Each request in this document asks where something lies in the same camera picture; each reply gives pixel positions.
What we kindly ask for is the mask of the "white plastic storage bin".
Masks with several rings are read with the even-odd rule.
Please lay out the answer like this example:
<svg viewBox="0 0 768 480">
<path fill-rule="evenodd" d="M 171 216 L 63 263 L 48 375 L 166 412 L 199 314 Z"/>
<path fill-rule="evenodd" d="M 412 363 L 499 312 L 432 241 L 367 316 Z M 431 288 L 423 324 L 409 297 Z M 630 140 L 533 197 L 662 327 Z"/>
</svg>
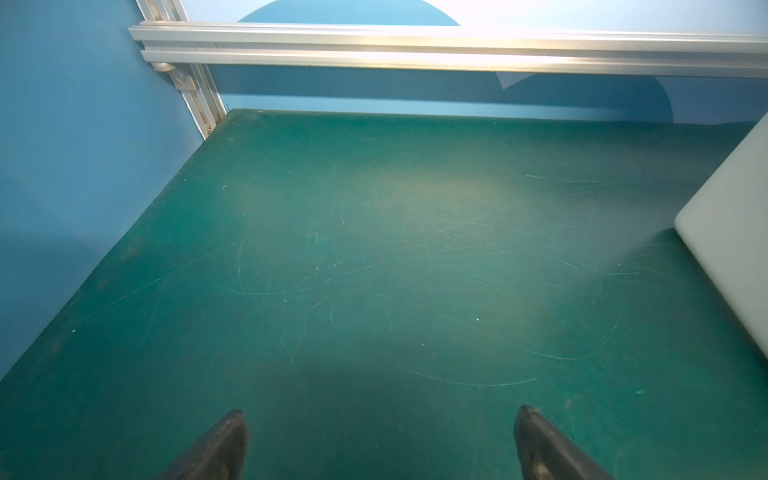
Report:
<svg viewBox="0 0 768 480">
<path fill-rule="evenodd" d="M 750 338 L 766 354 L 766 118 L 683 207 L 674 227 Z"/>
</svg>

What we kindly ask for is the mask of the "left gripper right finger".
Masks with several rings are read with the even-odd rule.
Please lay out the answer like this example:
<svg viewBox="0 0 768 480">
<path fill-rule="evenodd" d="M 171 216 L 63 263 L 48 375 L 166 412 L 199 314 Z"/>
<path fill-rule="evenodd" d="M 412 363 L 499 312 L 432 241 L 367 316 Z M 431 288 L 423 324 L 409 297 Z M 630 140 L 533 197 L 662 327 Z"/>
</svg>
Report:
<svg viewBox="0 0 768 480">
<path fill-rule="evenodd" d="M 525 480 L 613 479 L 601 465 L 532 406 L 522 405 L 519 408 L 514 436 Z"/>
</svg>

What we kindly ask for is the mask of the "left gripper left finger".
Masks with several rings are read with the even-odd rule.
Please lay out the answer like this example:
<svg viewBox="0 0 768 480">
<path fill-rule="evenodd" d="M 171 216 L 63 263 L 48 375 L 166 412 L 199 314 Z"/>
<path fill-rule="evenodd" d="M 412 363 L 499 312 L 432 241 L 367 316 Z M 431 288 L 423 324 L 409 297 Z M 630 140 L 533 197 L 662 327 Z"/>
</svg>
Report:
<svg viewBox="0 0 768 480">
<path fill-rule="evenodd" d="M 241 479 L 249 430 L 241 410 L 232 410 L 178 456 L 158 479 Z"/>
</svg>

